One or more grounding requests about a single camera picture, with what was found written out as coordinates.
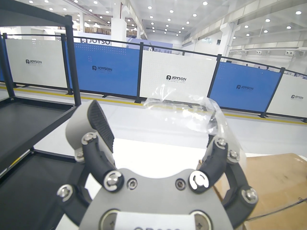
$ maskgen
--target sign board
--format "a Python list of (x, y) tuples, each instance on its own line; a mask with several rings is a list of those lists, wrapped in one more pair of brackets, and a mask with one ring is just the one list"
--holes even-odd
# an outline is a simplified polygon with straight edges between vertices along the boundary
[(7, 39), (6, 48), (14, 82), (67, 88), (61, 41)]
[(195, 103), (191, 96), (207, 97), (216, 61), (143, 51), (140, 97), (150, 98), (163, 84), (175, 88), (166, 100)]
[(307, 80), (284, 74), (267, 112), (307, 117)]
[(264, 112), (280, 73), (221, 62), (211, 99), (220, 107)]

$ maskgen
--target brown cardboard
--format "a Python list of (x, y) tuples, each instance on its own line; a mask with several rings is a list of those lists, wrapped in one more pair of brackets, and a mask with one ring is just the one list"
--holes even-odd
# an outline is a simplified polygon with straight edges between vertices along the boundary
[[(259, 202), (250, 218), (285, 208), (307, 197), (307, 162), (296, 154), (247, 158), (244, 170)], [(224, 197), (229, 185), (224, 175), (215, 185)], [(307, 229), (307, 202), (245, 222), (247, 230)]]

